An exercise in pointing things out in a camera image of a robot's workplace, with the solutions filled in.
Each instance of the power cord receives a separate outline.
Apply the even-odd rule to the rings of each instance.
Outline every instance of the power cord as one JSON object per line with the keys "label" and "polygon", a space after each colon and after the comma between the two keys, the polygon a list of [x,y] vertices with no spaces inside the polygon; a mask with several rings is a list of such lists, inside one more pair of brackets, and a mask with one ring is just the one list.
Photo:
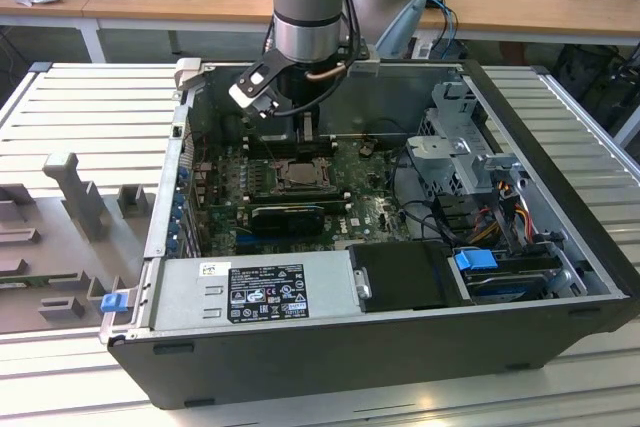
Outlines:
{"label": "power cord", "polygon": [[440,58],[444,59],[446,54],[449,52],[449,49],[453,45],[453,41],[455,40],[455,37],[458,33],[458,25],[459,25],[458,14],[456,14],[453,9],[447,6],[446,0],[429,0],[429,1],[438,6],[438,8],[440,9],[444,17],[444,27],[442,28],[442,32],[440,32],[440,35],[438,36],[436,41],[433,43],[433,46],[431,47],[431,49],[433,50],[436,47],[438,47],[438,45],[440,45],[440,43],[442,42],[445,33],[447,31],[449,32],[449,40],[447,42],[447,46],[443,49],[442,54],[440,55]]}

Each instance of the power supply label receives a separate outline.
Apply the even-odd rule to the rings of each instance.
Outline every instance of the power supply label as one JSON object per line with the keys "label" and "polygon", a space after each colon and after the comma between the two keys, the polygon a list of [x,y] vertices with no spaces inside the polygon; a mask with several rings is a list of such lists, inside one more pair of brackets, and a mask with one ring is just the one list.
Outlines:
{"label": "power supply label", "polygon": [[227,292],[234,324],[309,317],[302,264],[229,269]]}

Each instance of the metal sheet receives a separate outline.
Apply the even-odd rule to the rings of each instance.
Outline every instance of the metal sheet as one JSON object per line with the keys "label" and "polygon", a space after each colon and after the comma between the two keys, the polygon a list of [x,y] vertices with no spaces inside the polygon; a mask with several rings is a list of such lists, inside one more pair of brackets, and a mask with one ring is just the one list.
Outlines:
{"label": "metal sheet", "polygon": [[532,70],[484,70],[492,80],[538,80],[538,74]]}
{"label": "metal sheet", "polygon": [[14,126],[132,124],[142,128],[145,124],[167,125],[172,117],[173,112],[32,113],[18,114],[12,123]]}
{"label": "metal sheet", "polygon": [[[587,132],[587,129],[576,119],[567,120],[529,120],[525,122],[527,127],[534,134],[538,132]],[[498,127],[492,121],[487,122],[487,128],[490,132],[499,132]]]}
{"label": "metal sheet", "polygon": [[612,159],[609,156],[606,157],[591,157],[591,158],[577,158],[566,159],[559,158],[554,159],[555,164],[565,174],[573,172],[623,172],[624,168],[620,163]]}
{"label": "metal sheet", "polygon": [[512,99],[555,99],[549,89],[501,89],[507,100]]}
{"label": "metal sheet", "polygon": [[173,78],[164,79],[42,79],[41,89],[172,89],[176,84]]}
{"label": "metal sheet", "polygon": [[578,190],[578,194],[589,206],[640,203],[640,189],[637,186]]}
{"label": "metal sheet", "polygon": [[50,100],[27,102],[21,112],[172,112],[174,100]]}
{"label": "metal sheet", "polygon": [[567,109],[518,109],[518,115],[524,121],[534,119],[575,119],[573,115]]}
{"label": "metal sheet", "polygon": [[[83,182],[93,181],[100,187],[119,187],[123,184],[153,184],[160,180],[160,168],[150,170],[80,170],[78,176]],[[40,172],[3,172],[2,182],[24,184],[27,189],[57,188],[55,180]]]}
{"label": "metal sheet", "polygon": [[540,85],[540,79],[498,79],[497,77],[489,76],[493,80],[493,83],[499,89],[541,89],[544,85]]}
{"label": "metal sheet", "polygon": [[175,68],[161,69],[63,69],[53,68],[47,79],[173,79]]}
{"label": "metal sheet", "polygon": [[[507,141],[501,135],[496,135],[496,141],[498,143],[507,144]],[[579,145],[597,145],[598,140],[594,139],[589,132],[586,130],[584,132],[581,131],[570,131],[570,132],[537,132],[536,139],[543,146],[550,145],[571,145],[571,144],[579,144]]]}
{"label": "metal sheet", "polygon": [[20,126],[0,130],[3,140],[37,140],[37,139],[164,139],[169,135],[169,126],[150,124],[140,128],[139,125],[58,125],[55,129],[49,126]]}
{"label": "metal sheet", "polygon": [[[0,172],[39,172],[48,155],[0,156]],[[78,154],[78,171],[95,169],[162,168],[164,153],[157,154]]]}
{"label": "metal sheet", "polygon": [[558,99],[514,99],[509,103],[514,109],[565,109]]}
{"label": "metal sheet", "polygon": [[637,186],[636,181],[624,172],[578,173],[566,175],[569,183],[576,189],[591,189],[602,187]]}
{"label": "metal sheet", "polygon": [[66,62],[56,62],[52,66],[53,69],[95,69],[95,70],[113,70],[119,71],[120,69],[162,69],[162,70],[174,70],[174,64],[70,64]]}
{"label": "metal sheet", "polygon": [[544,144],[544,150],[553,159],[563,157],[597,157],[602,155],[598,144]]}
{"label": "metal sheet", "polygon": [[640,243],[640,223],[609,224],[606,229],[618,245]]}
{"label": "metal sheet", "polygon": [[627,256],[629,262],[636,267],[640,267],[640,244],[622,244],[620,249]]}
{"label": "metal sheet", "polygon": [[173,90],[37,90],[31,100],[169,100]]}
{"label": "metal sheet", "polygon": [[640,222],[640,204],[607,205],[590,207],[602,224],[624,224]]}
{"label": "metal sheet", "polygon": [[64,139],[0,142],[0,155],[51,154],[53,152],[128,153],[164,152],[167,139]]}

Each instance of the black cable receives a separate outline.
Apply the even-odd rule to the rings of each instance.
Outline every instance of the black cable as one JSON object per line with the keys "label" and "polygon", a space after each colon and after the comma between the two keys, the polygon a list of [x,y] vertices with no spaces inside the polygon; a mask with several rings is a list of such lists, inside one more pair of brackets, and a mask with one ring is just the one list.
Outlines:
{"label": "black cable", "polygon": [[447,48],[445,48],[442,51],[442,55],[441,58],[444,58],[444,56],[446,55],[449,47],[451,45],[453,45],[453,42],[456,38],[456,35],[458,33],[458,25],[459,25],[459,21],[458,21],[458,14],[456,14],[456,12],[447,5],[447,0],[441,0],[442,5],[444,6],[444,9],[440,8],[440,11],[442,12],[442,16],[444,17],[444,26],[442,27],[442,31],[440,32],[440,35],[438,36],[438,38],[435,40],[435,42],[433,43],[433,45],[431,46],[432,50],[435,50],[438,45],[440,45],[440,43],[442,42],[442,39],[444,39],[444,35],[447,32],[448,28],[449,28],[449,16],[451,15],[454,18],[454,28],[453,28],[453,33],[451,35],[451,39],[447,45]]}
{"label": "black cable", "polygon": [[350,36],[350,38],[354,37],[355,42],[355,47],[353,49],[353,52],[351,53],[351,57],[347,60],[346,63],[347,68],[349,68],[356,60],[358,60],[358,57],[360,56],[360,47],[362,46],[362,32],[360,30],[360,21],[358,20],[358,13],[356,12],[356,7],[353,0],[346,0],[346,2],[347,8],[349,10],[349,18],[351,19],[351,22],[353,22],[353,35]]}
{"label": "black cable", "polygon": [[393,118],[391,118],[391,117],[376,117],[375,119],[371,119],[371,120],[369,120],[368,122],[366,122],[366,123],[364,124],[364,128],[362,129],[362,133],[363,133],[364,135],[368,135],[368,134],[369,134],[369,128],[370,128],[372,125],[376,125],[376,124],[378,124],[378,123],[380,123],[380,122],[388,122],[388,123],[390,123],[390,124],[393,124],[393,125],[395,125],[395,126],[398,128],[398,130],[400,130],[400,131],[401,131],[403,134],[405,134],[407,137],[410,137],[410,136],[411,136],[411,134],[407,131],[407,129],[405,129],[404,127],[402,127],[402,126],[398,123],[398,121],[396,121],[395,119],[393,119]]}
{"label": "black cable", "polygon": [[267,34],[264,36],[264,42],[262,42],[262,53],[264,54],[267,51],[267,42],[269,42],[269,37],[271,37],[271,32],[273,32],[273,24],[274,24],[273,15],[271,16],[271,21],[269,22],[269,27],[267,27]]}

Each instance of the metal grating surface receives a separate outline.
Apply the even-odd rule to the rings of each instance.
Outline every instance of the metal grating surface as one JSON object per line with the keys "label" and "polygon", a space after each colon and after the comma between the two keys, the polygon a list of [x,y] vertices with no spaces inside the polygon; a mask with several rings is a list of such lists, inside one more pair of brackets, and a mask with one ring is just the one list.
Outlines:
{"label": "metal grating surface", "polygon": [[0,182],[33,197],[60,195],[41,169],[55,152],[75,152],[78,173],[101,194],[122,184],[155,193],[173,98],[173,65],[54,64],[35,76],[11,112],[0,114]]}
{"label": "metal grating surface", "polygon": [[[58,69],[57,75],[77,75],[67,74],[67,70],[77,70],[74,67],[70,64],[64,70]],[[492,75],[502,80],[538,79],[535,73],[522,68],[494,71]],[[535,103],[524,101],[523,104],[522,108],[536,108]],[[154,129],[158,128],[166,132],[164,125],[147,125],[139,132],[140,138],[165,135],[155,133],[158,130]],[[127,132],[127,136],[136,137],[131,134],[137,130],[136,126],[123,125],[110,131],[113,136],[102,138],[118,139],[120,136],[116,134],[120,129]],[[76,137],[73,138],[90,138],[86,137],[87,131],[89,128],[74,130]],[[72,138],[66,135],[55,138]],[[535,135],[539,141],[548,143],[549,148],[599,145],[586,129],[565,131],[562,136],[550,131],[538,131]],[[635,187],[637,182],[624,170],[609,175],[576,172],[567,177],[581,192],[589,193],[582,194],[584,196],[597,196],[604,187],[615,189],[610,198],[624,194],[623,191],[637,190],[627,188]],[[632,241],[627,245],[640,242],[640,221],[608,224],[607,229],[619,242]],[[149,403],[142,390],[100,345],[95,330],[50,335],[49,339],[36,342],[20,336],[0,341],[0,398],[5,400],[0,407],[0,421],[30,427],[85,427],[87,423],[171,427],[614,427],[640,424],[640,322],[637,320],[615,333],[581,340],[537,371],[172,412],[158,410]]]}
{"label": "metal grating surface", "polygon": [[[565,101],[550,77],[530,71],[522,80],[522,71],[485,70],[628,259],[640,267],[640,179],[635,164],[625,164],[620,152],[607,145],[608,135],[589,125],[587,114]],[[487,127],[509,152],[498,127],[491,121]]]}

